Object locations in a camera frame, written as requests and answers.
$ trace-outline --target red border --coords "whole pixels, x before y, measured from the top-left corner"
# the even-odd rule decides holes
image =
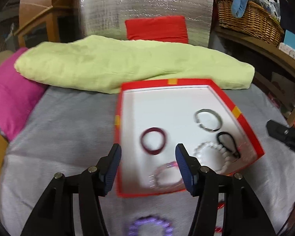
[[[122,111],[122,100],[123,100],[123,92],[125,90],[133,90],[133,89],[144,89],[144,88],[153,88],[153,87],[167,87],[167,86],[190,86],[190,85],[208,85],[210,86],[216,94],[222,99],[222,101],[225,103],[225,105],[229,108],[230,111],[233,111],[233,109],[236,107],[232,100],[225,94],[224,91],[222,91],[211,79],[170,79],[170,80],[176,80],[176,84],[168,84],[168,79],[162,79],[162,80],[145,80],[145,81],[135,81],[135,82],[127,82],[123,83],[121,86],[120,94],[118,96],[118,103],[117,103],[117,111],[116,116],[119,116],[121,122],[121,111]],[[250,140],[252,146],[254,147],[257,159],[262,157],[265,153],[262,148],[262,146],[259,143],[259,140],[257,139],[256,135],[254,134],[253,130],[251,129],[250,125],[248,124],[245,117],[242,115],[242,113],[237,118],[237,121],[241,125],[242,129],[245,131],[248,139]],[[119,143],[120,141],[120,123],[119,125],[115,125],[115,143]],[[174,192],[165,192],[165,193],[157,193],[157,194],[125,194],[122,192],[122,180],[121,180],[121,164],[118,168],[117,172],[117,196],[123,197],[123,198],[134,198],[134,197],[146,197],[151,195],[162,195],[162,194],[169,194],[179,191],[184,191],[185,189],[174,191]]]

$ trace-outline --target gray fabric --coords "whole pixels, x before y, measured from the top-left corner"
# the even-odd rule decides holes
[[[269,119],[284,123],[280,112],[254,85],[226,93],[241,109],[266,154],[243,171],[276,231],[295,201],[295,154],[267,136]],[[113,144],[117,95],[50,87],[31,114],[27,126],[10,143],[1,174],[0,216],[12,236],[21,230],[55,172],[81,173],[105,156]],[[117,198],[115,189],[101,198],[111,236],[121,236],[134,219],[159,215],[173,222],[173,235],[187,235],[197,198],[188,192],[145,198]],[[77,198],[74,200],[78,221]],[[222,223],[219,212],[217,223]],[[77,235],[81,235],[79,226]],[[161,235],[145,227],[143,235]]]

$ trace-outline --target white tray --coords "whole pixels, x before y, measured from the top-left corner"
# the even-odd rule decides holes
[[[216,111],[222,117],[222,128],[217,132],[200,128],[194,120],[195,112],[200,109]],[[199,116],[205,126],[214,128],[217,125],[213,115],[202,113]],[[167,143],[158,155],[148,154],[140,144],[141,134],[151,127],[163,129],[167,136]],[[194,156],[195,149],[201,143],[217,143],[216,134],[220,131],[232,134],[241,153],[241,158],[232,162],[225,174],[232,174],[252,164],[264,154],[240,110],[209,79],[148,80],[123,84],[115,133],[116,142],[122,148],[118,195],[137,197],[170,192],[152,187],[149,176],[154,174],[157,167],[176,160],[177,144],[183,143],[189,155]],[[148,133],[144,138],[151,149],[157,149],[161,140],[157,132]],[[210,152],[206,159],[208,163],[201,164],[212,168],[217,158],[214,152]],[[160,180],[162,184],[170,184],[180,179],[179,170],[171,168],[164,171]]]

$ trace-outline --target bubble foil insulation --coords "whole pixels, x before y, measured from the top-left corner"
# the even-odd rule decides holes
[[[189,44],[208,47],[213,0],[78,0],[82,36],[102,35],[127,40],[124,21],[182,15]]]

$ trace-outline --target magenta cushion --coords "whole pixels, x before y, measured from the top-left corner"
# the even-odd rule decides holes
[[[15,61],[27,48],[21,48],[0,66],[0,129],[9,141],[24,128],[28,116],[48,85],[24,78],[14,69]]]

